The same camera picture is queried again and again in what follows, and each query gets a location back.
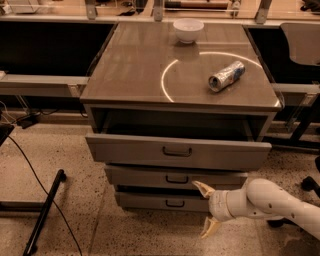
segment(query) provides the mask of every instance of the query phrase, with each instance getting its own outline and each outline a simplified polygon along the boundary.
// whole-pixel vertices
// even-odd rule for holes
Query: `white robotic arm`
[[[202,237],[214,233],[221,222],[237,217],[271,218],[281,216],[291,220],[320,240],[320,208],[302,202],[266,179],[255,179],[238,190],[214,190],[194,181],[201,194],[209,198],[212,217],[206,219]]]

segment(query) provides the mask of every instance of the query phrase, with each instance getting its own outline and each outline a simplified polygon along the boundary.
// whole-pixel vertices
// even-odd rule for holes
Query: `terrazzo floor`
[[[104,164],[94,162],[85,141],[86,120],[45,120],[27,129],[16,127],[11,137],[29,158],[49,190],[59,169],[67,180],[55,202],[63,211],[82,255],[232,255],[319,256],[320,241],[297,226],[271,228],[265,220],[239,218],[223,223],[214,236],[201,239],[204,214],[117,206]],[[320,140],[319,135],[310,135]],[[274,147],[263,167],[248,180],[263,177],[294,196],[320,206],[316,194],[301,190],[312,176],[320,183],[314,159],[317,151]],[[43,201],[39,186],[18,148],[7,139],[0,147],[0,200]],[[22,255],[37,213],[0,213],[0,255]],[[37,242],[35,255],[80,255],[59,211],[52,206]]]

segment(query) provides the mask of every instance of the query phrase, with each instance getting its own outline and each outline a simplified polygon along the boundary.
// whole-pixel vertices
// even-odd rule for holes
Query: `soda can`
[[[212,91],[220,92],[222,89],[233,84],[245,72],[245,66],[241,61],[235,61],[230,66],[221,69],[209,77],[209,86]]]

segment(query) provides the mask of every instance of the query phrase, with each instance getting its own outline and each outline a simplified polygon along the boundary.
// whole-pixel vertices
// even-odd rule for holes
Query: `drawer handle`
[[[176,181],[176,180],[169,180],[169,177],[168,175],[166,175],[166,181],[168,183],[174,183],[174,184],[187,184],[189,182],[189,177],[186,176],[186,179],[183,180],[183,181]]]
[[[184,207],[184,201],[182,201],[182,203],[180,205],[178,205],[178,204],[170,204],[169,201],[166,200],[166,206],[175,207],[175,208],[182,208],[182,207]]]
[[[170,151],[166,147],[162,147],[162,153],[166,156],[181,156],[189,157],[192,154],[192,148],[189,148],[187,152]]]

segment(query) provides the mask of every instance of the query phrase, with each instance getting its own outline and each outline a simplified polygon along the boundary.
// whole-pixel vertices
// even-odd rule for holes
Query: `cabinet top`
[[[209,77],[241,61],[245,73],[219,93]],[[205,24],[196,43],[172,23],[120,22],[82,96],[84,104],[278,111],[280,103],[240,24]]]

